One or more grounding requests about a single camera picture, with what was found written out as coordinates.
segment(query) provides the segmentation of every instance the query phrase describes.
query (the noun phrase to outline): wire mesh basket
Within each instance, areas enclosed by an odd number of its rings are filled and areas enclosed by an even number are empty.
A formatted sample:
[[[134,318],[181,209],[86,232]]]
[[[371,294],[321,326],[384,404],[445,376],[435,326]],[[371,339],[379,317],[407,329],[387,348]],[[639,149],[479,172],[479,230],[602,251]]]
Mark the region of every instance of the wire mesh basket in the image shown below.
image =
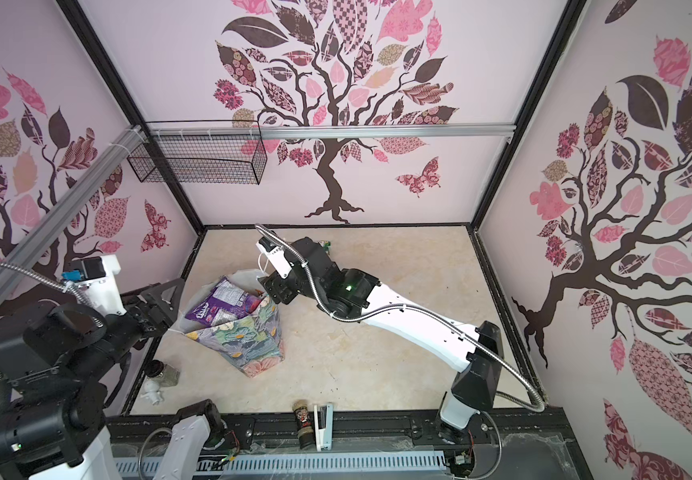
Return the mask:
[[[259,127],[257,121],[242,126]],[[268,159],[259,128],[236,134],[185,134],[168,131],[153,134],[150,141],[159,149],[140,144],[128,157],[141,182],[259,184]],[[165,179],[157,168],[165,162],[174,178]]]

